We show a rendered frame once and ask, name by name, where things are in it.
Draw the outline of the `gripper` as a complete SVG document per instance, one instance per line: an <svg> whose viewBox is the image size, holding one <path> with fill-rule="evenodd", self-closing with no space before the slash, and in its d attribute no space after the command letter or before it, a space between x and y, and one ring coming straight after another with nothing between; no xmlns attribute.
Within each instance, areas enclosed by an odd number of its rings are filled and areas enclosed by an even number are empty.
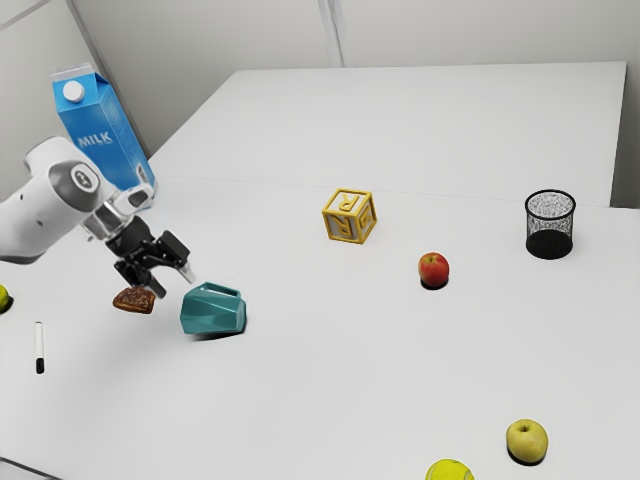
<svg viewBox="0 0 640 480"><path fill-rule="evenodd" d="M139 216L133 216L119 233L105 242L105 245L117 257L114 268L131 287L145 288L160 299L166 296L164 287L149 269L130 262L130 257L138 260L143 256L157 259L160 252L164 266L178 271L190 284L196 280L189 263L190 250L168 230L155 241L149 226Z"/></svg>

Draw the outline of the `teal faceted mug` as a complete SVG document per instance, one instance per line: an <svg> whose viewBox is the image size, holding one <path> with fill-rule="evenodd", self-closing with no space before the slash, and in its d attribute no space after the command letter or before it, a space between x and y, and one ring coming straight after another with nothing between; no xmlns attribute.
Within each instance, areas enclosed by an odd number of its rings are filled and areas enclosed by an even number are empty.
<svg viewBox="0 0 640 480"><path fill-rule="evenodd" d="M246 321L246 302L238 290L205 282L183 297L180 322L185 334L239 334Z"/></svg>

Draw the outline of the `brown pastry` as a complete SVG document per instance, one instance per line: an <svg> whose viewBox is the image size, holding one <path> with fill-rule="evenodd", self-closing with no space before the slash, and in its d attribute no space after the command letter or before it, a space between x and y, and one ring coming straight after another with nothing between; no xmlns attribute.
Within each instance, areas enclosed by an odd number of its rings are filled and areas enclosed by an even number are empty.
<svg viewBox="0 0 640 480"><path fill-rule="evenodd" d="M119 292L112 305L130 313L150 314L153 311L156 295L144 287L129 287Z"/></svg>

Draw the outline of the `blue milk carton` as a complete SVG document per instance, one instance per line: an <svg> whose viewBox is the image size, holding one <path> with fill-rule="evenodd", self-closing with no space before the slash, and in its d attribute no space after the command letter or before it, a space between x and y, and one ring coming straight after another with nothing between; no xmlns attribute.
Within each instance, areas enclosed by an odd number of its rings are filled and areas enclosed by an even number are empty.
<svg viewBox="0 0 640 480"><path fill-rule="evenodd" d="M111 83L88 64L49 74L57 113L73 143L125 191L155 175Z"/></svg>

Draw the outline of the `yellow letter block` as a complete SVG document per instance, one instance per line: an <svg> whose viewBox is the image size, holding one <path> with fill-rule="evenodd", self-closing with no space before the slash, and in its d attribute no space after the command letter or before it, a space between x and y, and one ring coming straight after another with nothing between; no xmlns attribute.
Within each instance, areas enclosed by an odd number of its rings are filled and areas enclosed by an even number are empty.
<svg viewBox="0 0 640 480"><path fill-rule="evenodd" d="M364 244L377 223L370 191L338 188L321 210L328 238Z"/></svg>

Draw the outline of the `red apple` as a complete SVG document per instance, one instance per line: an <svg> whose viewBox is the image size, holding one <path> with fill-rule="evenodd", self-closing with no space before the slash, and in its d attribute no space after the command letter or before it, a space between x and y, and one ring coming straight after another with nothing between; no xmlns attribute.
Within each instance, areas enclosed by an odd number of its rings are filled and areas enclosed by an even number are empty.
<svg viewBox="0 0 640 480"><path fill-rule="evenodd" d="M450 266L447 259L438 252L423 254L418 261L421 282L430 288L440 288L449 279Z"/></svg>

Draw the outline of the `yellow tennis ball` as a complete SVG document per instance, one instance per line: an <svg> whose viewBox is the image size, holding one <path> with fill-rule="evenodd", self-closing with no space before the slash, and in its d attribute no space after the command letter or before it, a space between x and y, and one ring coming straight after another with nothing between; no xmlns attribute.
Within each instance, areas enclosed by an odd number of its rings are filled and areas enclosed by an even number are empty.
<svg viewBox="0 0 640 480"><path fill-rule="evenodd" d="M440 459L428 468L425 480L475 480L475 477L464 463L455 459Z"/></svg>

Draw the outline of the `black mesh pen holder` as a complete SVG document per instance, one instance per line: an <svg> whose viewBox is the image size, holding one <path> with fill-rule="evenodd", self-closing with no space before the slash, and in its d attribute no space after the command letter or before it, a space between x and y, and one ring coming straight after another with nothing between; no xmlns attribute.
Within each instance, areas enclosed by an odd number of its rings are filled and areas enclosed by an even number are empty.
<svg viewBox="0 0 640 480"><path fill-rule="evenodd" d="M573 250L574 197L562 190L543 189L530 194L524 206L527 251L544 260L569 255Z"/></svg>

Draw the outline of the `yellow-green apple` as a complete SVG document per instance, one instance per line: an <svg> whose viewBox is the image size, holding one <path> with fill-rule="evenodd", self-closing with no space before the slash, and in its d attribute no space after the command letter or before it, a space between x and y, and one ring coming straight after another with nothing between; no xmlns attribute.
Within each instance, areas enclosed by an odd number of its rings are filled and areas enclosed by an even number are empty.
<svg viewBox="0 0 640 480"><path fill-rule="evenodd" d="M546 456L548 445L546 430L534 420L516 420L507 428L507 450L520 463L540 463Z"/></svg>

